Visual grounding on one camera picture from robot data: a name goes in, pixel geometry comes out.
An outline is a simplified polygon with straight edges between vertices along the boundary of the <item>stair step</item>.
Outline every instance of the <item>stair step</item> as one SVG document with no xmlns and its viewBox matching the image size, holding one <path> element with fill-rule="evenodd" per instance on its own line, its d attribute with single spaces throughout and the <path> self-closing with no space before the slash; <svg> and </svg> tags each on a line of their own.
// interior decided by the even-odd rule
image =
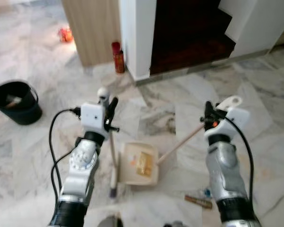
<svg viewBox="0 0 284 227">
<path fill-rule="evenodd" d="M 221 35 L 196 40 L 187 46 L 153 51 L 151 75 L 227 58 L 233 51 L 234 46 L 235 42 L 226 35 Z"/>
<path fill-rule="evenodd" d="M 191 16 L 189 19 L 159 19 L 155 25 L 154 47 L 161 49 L 173 42 L 192 42 L 208 35 L 222 35 L 231 19 L 230 15 L 218 9 L 210 14 Z"/>
<path fill-rule="evenodd" d="M 177 12 L 192 12 L 194 9 L 204 8 L 216 9 L 218 8 L 221 0 L 157 0 L 157 7 L 160 11 L 165 9 L 169 14 Z"/>
</svg>

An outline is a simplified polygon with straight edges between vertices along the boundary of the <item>marble floor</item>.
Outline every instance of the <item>marble floor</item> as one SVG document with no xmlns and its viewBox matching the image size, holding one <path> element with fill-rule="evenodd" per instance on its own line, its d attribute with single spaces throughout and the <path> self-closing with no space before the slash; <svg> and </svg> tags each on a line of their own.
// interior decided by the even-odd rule
<svg viewBox="0 0 284 227">
<path fill-rule="evenodd" d="M 116 75 L 112 63 L 83 69 L 74 44 L 62 44 L 57 31 L 67 20 L 59 1 L 35 1 L 0 13 L 0 83 L 24 79 L 38 92 L 42 118 L 19 126 L 0 113 L 0 227 L 44 227 L 53 214 L 54 196 L 48 129 L 54 114 L 85 101 L 97 101 L 106 86 L 119 97 L 114 125 L 117 149 L 140 140 L 169 151 L 203 115 L 207 100 L 243 98 L 251 119 L 244 129 L 255 161 L 255 211 L 263 227 L 284 227 L 284 49 L 269 55 L 135 87 L 128 74 Z M 82 135 L 78 119 L 66 113 L 54 128 L 60 156 Z M 240 138 L 241 173 L 248 187 L 249 162 Z M 208 186 L 207 144 L 199 133 L 160 167 L 155 187 L 119 185 L 118 199 L 108 198 L 112 160 L 104 143 L 101 164 L 85 226 L 96 227 L 108 214 L 121 212 L 125 227 L 161 227 L 181 220 L 189 227 L 220 225 L 213 210 L 185 202 L 181 195 Z M 61 163 L 62 177 L 67 160 Z"/>
</svg>

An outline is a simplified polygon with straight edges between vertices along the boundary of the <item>orange object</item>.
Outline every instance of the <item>orange object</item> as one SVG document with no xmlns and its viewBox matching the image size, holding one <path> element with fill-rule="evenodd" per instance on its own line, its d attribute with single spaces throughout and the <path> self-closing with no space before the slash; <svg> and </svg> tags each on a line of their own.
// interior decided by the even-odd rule
<svg viewBox="0 0 284 227">
<path fill-rule="evenodd" d="M 58 32 L 60 41 L 63 43 L 70 43 L 73 41 L 73 36 L 70 28 L 61 28 Z"/>
<path fill-rule="evenodd" d="M 123 51 L 121 49 L 120 43 L 113 42 L 112 49 L 113 49 L 113 57 L 115 61 L 115 72 L 124 73 L 125 72 L 124 55 L 123 55 Z"/>
</svg>

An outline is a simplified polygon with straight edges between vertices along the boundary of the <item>dark doorway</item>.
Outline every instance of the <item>dark doorway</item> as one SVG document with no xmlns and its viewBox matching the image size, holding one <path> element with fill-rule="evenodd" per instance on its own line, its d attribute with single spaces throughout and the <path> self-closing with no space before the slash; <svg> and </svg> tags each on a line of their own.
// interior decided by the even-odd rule
<svg viewBox="0 0 284 227">
<path fill-rule="evenodd" d="M 157 0 L 151 75 L 228 58 L 231 16 L 220 0 Z"/>
</svg>

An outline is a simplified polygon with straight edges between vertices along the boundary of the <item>red bottle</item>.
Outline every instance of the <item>red bottle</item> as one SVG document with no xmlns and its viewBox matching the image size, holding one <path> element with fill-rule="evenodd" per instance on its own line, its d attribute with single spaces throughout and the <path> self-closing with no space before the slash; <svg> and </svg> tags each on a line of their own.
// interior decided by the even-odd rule
<svg viewBox="0 0 284 227">
<path fill-rule="evenodd" d="M 115 72 L 124 73 L 125 71 L 124 55 L 123 55 L 123 51 L 121 50 L 120 43 L 113 42 L 112 48 L 113 48 L 113 55 L 114 55 L 114 61 L 115 61 Z"/>
</svg>

